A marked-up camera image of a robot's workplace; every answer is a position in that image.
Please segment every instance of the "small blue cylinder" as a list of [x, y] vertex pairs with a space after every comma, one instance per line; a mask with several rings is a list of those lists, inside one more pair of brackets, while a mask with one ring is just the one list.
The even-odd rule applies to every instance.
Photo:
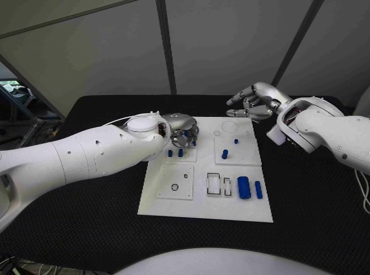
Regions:
[[238, 186], [239, 186], [241, 199], [250, 199], [251, 198], [250, 178], [247, 176], [241, 176], [238, 178]]
[[261, 182], [255, 182], [257, 197], [263, 199]]
[[228, 150], [225, 149], [224, 153], [222, 153], [222, 158], [228, 159]]

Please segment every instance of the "white board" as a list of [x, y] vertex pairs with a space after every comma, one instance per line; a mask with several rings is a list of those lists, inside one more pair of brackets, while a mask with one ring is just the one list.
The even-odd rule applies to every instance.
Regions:
[[[149, 162], [139, 215], [274, 222], [251, 119], [196, 117], [196, 120], [201, 129], [198, 146], [186, 148], [183, 158], [180, 158], [179, 148], [169, 145], [159, 158]], [[228, 140], [229, 156], [231, 152], [237, 152], [237, 154], [244, 154], [239, 156], [241, 159], [248, 159], [245, 155], [252, 152], [251, 159], [254, 161], [242, 163], [242, 165], [234, 163], [218, 165], [216, 154], [222, 154], [222, 152], [216, 149], [215, 139], [219, 139], [221, 142]], [[241, 144], [242, 146], [248, 145], [250, 150], [237, 151], [235, 148]], [[208, 195], [208, 173], [221, 175], [221, 195]], [[239, 176], [250, 178], [251, 199], [239, 198]], [[225, 178], [231, 178], [231, 196], [225, 196], [228, 193], [225, 192], [225, 187], [228, 187], [224, 184]], [[257, 198], [255, 181], [261, 182], [263, 199]]]

